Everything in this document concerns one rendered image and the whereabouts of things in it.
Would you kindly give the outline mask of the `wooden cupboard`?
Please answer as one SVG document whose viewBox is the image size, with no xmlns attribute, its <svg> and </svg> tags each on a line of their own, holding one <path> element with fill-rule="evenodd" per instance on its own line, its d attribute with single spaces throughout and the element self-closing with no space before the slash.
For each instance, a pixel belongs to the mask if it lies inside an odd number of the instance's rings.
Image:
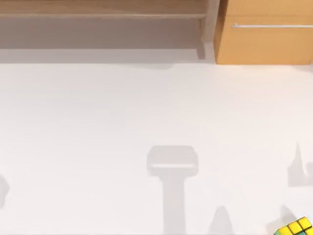
<svg viewBox="0 0 313 235">
<path fill-rule="evenodd" d="M 313 0 L 221 0 L 213 45 L 220 65 L 309 65 Z"/>
</svg>

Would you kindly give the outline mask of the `open wooden shelf unit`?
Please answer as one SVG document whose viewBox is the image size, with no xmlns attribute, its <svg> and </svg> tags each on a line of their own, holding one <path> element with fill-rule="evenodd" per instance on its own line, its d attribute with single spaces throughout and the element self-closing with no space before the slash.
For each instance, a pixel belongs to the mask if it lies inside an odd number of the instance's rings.
<svg viewBox="0 0 313 235">
<path fill-rule="evenodd" d="M 187 47 L 211 42 L 221 0 L 0 0 L 0 17 L 100 18 L 107 47 Z"/>
</svg>

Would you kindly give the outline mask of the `wooden drawer front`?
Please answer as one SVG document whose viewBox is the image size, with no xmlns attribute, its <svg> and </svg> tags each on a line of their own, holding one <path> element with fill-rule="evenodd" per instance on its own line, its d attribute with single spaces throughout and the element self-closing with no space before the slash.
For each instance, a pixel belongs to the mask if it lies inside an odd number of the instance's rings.
<svg viewBox="0 0 313 235">
<path fill-rule="evenodd" d="M 232 28 L 233 24 L 313 25 L 313 17 L 220 17 L 214 36 L 217 64 L 313 63 L 313 28 Z"/>
</svg>

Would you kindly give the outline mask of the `colourful puzzle cube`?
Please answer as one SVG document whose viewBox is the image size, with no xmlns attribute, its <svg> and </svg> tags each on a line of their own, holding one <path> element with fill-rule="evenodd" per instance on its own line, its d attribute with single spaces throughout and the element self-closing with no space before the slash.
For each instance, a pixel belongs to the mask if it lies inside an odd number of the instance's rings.
<svg viewBox="0 0 313 235">
<path fill-rule="evenodd" d="M 313 235 L 313 225 L 307 217 L 302 217 L 277 229 L 273 235 Z"/>
</svg>

